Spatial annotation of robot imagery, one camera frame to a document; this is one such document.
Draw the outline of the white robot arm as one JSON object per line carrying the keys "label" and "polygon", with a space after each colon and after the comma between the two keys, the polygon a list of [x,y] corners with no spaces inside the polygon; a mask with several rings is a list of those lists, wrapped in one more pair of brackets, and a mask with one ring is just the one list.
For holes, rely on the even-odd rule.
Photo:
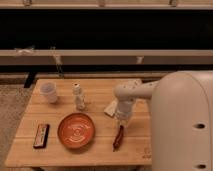
{"label": "white robot arm", "polygon": [[152,171],[213,171],[213,71],[178,71],[114,89],[117,117],[150,101]]}

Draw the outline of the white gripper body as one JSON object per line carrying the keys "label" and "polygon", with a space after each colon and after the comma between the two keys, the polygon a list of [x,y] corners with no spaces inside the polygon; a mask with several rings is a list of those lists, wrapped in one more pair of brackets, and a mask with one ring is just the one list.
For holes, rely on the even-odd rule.
{"label": "white gripper body", "polygon": [[116,118],[119,120],[127,120],[132,115],[133,101],[118,101],[115,110]]}

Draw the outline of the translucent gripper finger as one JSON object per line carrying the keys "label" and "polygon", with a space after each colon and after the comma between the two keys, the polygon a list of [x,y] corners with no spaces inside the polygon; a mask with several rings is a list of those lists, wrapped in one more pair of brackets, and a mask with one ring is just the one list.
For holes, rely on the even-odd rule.
{"label": "translucent gripper finger", "polygon": [[117,119],[118,127],[123,126],[124,128],[128,128],[130,124],[130,119]]}

